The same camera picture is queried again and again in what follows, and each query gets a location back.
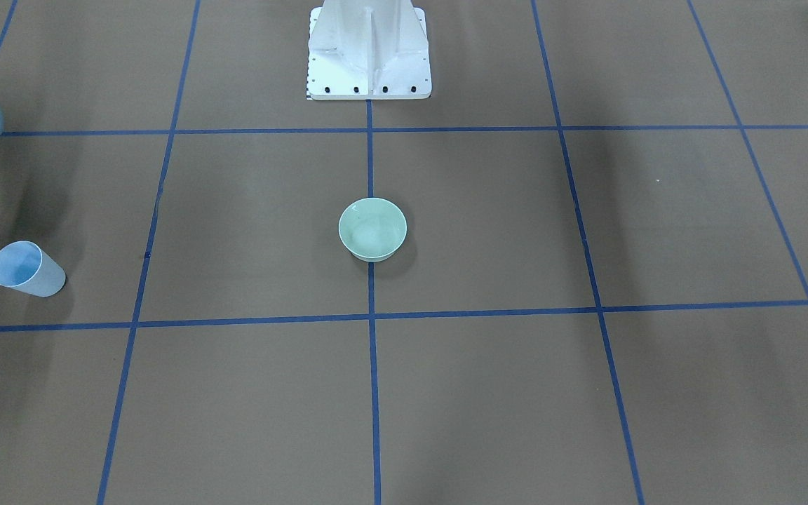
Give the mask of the light blue plastic cup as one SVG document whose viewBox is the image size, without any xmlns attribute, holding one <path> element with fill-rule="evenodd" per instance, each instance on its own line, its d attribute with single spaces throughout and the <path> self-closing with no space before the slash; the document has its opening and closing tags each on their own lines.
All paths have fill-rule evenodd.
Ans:
<svg viewBox="0 0 808 505">
<path fill-rule="evenodd" d="M 0 249 L 0 285 L 5 288 L 51 297 L 61 291 L 65 281 L 64 269 L 38 244 L 19 241 Z"/>
</svg>

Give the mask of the mint green bowl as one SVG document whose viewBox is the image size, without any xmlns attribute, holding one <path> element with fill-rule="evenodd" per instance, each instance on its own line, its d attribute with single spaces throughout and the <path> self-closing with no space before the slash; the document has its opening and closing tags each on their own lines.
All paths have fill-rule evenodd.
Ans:
<svg viewBox="0 0 808 505">
<path fill-rule="evenodd" d="M 388 199 L 362 198 L 342 212 L 337 232 L 350 255 L 363 262 L 382 262 L 400 250 L 408 234 L 408 221 Z"/>
</svg>

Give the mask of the white pedestal column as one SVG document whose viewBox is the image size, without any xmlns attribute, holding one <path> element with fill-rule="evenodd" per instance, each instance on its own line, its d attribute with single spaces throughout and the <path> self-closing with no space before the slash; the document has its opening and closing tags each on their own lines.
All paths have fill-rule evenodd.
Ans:
<svg viewBox="0 0 808 505">
<path fill-rule="evenodd" d="M 306 98 L 423 100 L 433 79 L 426 12 L 410 1 L 325 1 L 309 15 Z"/>
</svg>

